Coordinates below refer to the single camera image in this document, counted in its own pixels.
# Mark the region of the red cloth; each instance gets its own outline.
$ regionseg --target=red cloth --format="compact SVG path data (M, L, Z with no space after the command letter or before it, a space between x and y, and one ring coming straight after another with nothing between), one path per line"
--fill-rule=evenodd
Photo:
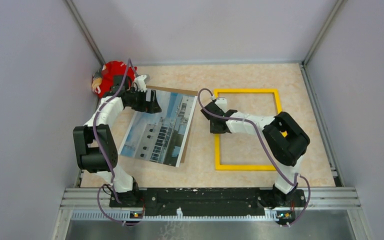
M99 98L102 98L106 92L109 92L114 84L113 77L117 75L124 75L127 65L122 61L110 61L105 64L105 70L102 70L102 83L99 85L100 93L96 93ZM128 87L130 88L132 82L135 80L135 72L131 67L127 70L127 76L130 77Z

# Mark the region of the brown cardboard edge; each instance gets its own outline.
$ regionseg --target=brown cardboard edge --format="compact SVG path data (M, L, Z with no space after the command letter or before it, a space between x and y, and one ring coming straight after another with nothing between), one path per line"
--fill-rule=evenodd
M146 86L146 87L149 89L161 90L161 91L166 91L166 92L171 92L171 93L186 94L186 95L192 95L192 96L198 95L198 91L194 91L194 90L185 90L185 89L162 87L162 86ZM183 148L183 153L182 153L181 159L180 159L181 164L183 164L185 162L186 152L188 150L189 136L191 135L191 128L192 128L192 123L194 121L194 116L195 116L195 112L193 113L192 119L190 120L189 131L187 132L186 141L184 142L184 145L186 147Z

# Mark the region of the beige table surface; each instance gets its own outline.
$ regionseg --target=beige table surface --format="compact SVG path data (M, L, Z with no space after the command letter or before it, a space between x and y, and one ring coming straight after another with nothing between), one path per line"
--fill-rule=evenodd
M308 178L312 187L335 186L298 64L143 66L138 68L138 73L151 76L149 85L167 88L196 91L201 88L278 89L283 111L288 112L310 137L301 174ZM227 98L229 109L258 116L276 114L271 94L222 96ZM209 94L203 94L201 100L203 104L208 103ZM185 162L180 167L125 156L118 157L118 164L122 164L140 187L271 187L277 176L275 171L215 170L214 136L210 134L209 121L199 110L197 103ZM133 113L131 109L123 111L111 129L117 147L123 141ZM220 139L222 164L269 164L256 136L223 134ZM100 177L86 171L81 187L100 187L103 183ZM305 182L300 180L299 185L305 186Z

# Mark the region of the yellow frame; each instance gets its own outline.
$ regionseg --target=yellow frame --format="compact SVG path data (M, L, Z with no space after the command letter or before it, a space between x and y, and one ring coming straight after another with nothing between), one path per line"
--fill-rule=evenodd
M217 98L219 94L273 94L274 101L276 103L276 111L279 114L282 112L281 98L279 92L275 88L218 88L214 89L214 95ZM225 171L276 171L273 165L231 165L221 164L221 153L220 153L220 134L214 135L215 144L215 170Z

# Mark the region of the gray wall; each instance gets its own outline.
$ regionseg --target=gray wall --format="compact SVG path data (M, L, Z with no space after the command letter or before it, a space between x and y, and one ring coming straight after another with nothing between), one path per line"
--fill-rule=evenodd
M106 61L291 62L336 0L75 0Z
M345 183L384 239L384 1L348 1L309 74Z
M98 66L62 0L0 0L0 240L51 237Z

